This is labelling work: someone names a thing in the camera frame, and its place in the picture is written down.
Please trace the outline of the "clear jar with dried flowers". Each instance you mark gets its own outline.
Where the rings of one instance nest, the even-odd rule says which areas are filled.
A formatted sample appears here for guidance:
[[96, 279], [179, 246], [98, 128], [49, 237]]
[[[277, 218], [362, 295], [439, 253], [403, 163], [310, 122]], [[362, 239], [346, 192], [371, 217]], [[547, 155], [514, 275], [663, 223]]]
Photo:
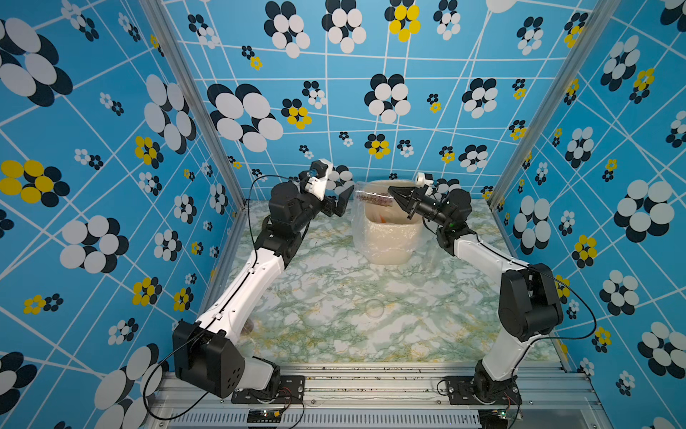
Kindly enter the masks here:
[[388, 193], [355, 191], [355, 197], [362, 203], [378, 207], [392, 207], [395, 204], [395, 198]]

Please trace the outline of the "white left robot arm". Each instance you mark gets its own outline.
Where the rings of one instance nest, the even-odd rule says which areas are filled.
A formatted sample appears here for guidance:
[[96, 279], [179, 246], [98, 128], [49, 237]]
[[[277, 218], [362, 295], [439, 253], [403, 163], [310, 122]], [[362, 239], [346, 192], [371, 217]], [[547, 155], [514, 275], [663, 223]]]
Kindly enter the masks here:
[[248, 317], [272, 283], [296, 256], [310, 223], [319, 214], [343, 216], [354, 193], [326, 193], [327, 182], [276, 186], [269, 214], [254, 250], [235, 280], [193, 323], [181, 321], [173, 332], [178, 379], [219, 398], [237, 390], [260, 391], [267, 398], [280, 389], [280, 367], [260, 357], [245, 357], [236, 344]]

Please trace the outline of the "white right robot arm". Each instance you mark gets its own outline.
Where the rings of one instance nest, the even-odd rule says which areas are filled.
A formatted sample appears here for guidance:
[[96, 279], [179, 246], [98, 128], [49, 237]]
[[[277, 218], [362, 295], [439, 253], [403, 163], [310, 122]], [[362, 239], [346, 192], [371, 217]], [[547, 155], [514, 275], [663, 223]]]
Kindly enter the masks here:
[[493, 403], [516, 386], [518, 366], [534, 343], [548, 339], [563, 322], [556, 279], [545, 264], [527, 264], [482, 241], [467, 222], [472, 212], [468, 192], [454, 189], [436, 200], [427, 191], [427, 186], [389, 187], [389, 194], [409, 219], [420, 216], [436, 223], [437, 243], [443, 250], [479, 269], [499, 287], [501, 331], [477, 363], [473, 378], [474, 396], [482, 403]]

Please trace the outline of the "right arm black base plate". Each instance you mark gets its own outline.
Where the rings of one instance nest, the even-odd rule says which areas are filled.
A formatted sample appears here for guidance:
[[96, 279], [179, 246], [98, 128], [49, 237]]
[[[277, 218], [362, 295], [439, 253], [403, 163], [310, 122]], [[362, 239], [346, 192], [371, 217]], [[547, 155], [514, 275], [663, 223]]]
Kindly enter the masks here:
[[517, 406], [523, 403], [516, 379], [491, 382], [477, 376], [449, 376], [445, 378], [451, 405]]

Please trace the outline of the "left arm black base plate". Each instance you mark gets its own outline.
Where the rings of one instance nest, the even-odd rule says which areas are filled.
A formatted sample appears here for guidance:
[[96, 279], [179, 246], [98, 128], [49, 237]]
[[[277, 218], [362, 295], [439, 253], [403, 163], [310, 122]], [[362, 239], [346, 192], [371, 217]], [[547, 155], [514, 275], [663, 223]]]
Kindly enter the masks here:
[[232, 393], [232, 404], [277, 404], [301, 403], [305, 393], [305, 377], [301, 375], [275, 375], [265, 389], [240, 389]]

